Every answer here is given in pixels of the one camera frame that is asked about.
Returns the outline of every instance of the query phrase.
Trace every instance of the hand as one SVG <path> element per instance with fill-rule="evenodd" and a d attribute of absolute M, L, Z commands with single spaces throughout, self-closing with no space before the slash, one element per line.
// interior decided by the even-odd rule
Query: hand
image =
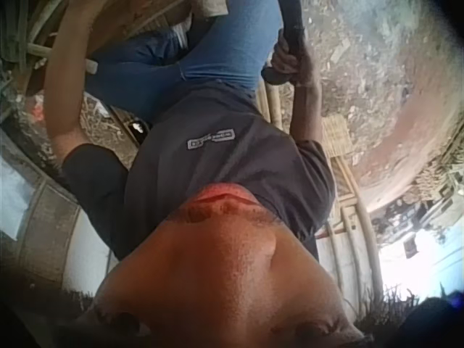
<path fill-rule="evenodd" d="M 292 74 L 290 82 L 294 86 L 320 88 L 319 70 L 316 67 L 312 47 L 306 35 L 302 38 L 299 57 L 289 53 L 289 45 L 283 37 L 283 30 L 279 31 L 278 42 L 274 46 L 271 65 L 280 73 Z"/>

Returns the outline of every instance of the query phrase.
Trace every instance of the sleeve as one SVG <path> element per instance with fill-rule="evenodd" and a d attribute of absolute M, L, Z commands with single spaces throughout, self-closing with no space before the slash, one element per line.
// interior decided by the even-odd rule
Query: sleeve
<path fill-rule="evenodd" d="M 318 230 L 327 221 L 334 203 L 334 177 L 323 147 L 317 141 L 298 141 L 297 147 L 312 182 L 312 194 L 318 198 L 312 199 L 311 204 L 315 228 Z"/>
<path fill-rule="evenodd" d="M 131 247 L 124 212 L 128 170 L 111 150 L 84 144 L 65 158 L 62 171 L 100 238 L 118 259 L 124 258 Z"/>

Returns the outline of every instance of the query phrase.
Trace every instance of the leg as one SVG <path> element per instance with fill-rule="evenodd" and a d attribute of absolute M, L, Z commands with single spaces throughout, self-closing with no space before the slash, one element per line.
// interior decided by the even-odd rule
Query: leg
<path fill-rule="evenodd" d="M 181 82 L 179 66 L 171 64 L 182 54 L 171 30 L 143 33 L 101 49 L 92 56 L 99 69 L 86 76 L 86 91 L 105 104 L 150 121 L 163 91 Z"/>
<path fill-rule="evenodd" d="M 255 91 L 282 26 L 278 2 L 228 0 L 228 10 L 180 61 L 181 69 L 187 80 L 217 78 Z"/>

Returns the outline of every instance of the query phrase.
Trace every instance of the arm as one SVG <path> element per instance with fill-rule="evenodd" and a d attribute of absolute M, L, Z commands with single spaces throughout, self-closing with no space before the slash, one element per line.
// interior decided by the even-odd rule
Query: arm
<path fill-rule="evenodd" d="M 59 27 L 45 77 L 46 130 L 59 162 L 89 142 L 80 126 L 88 37 L 107 0 L 72 0 Z"/>
<path fill-rule="evenodd" d="M 282 73 L 293 74 L 295 86 L 290 135 L 295 141 L 322 141 L 322 88 L 318 70 L 311 54 L 311 47 L 304 40 L 300 57 L 290 55 L 289 46 L 283 36 L 275 45 L 273 67 Z"/>

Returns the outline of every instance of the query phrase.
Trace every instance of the t-shirt logo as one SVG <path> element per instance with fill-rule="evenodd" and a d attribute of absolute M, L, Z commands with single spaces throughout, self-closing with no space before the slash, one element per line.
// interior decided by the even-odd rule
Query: t-shirt logo
<path fill-rule="evenodd" d="M 207 141 L 219 143 L 221 141 L 230 141 L 235 139 L 235 132 L 233 129 L 219 130 L 215 134 L 207 134 L 198 139 L 191 139 L 187 141 L 187 149 L 193 150 L 202 147 Z"/>

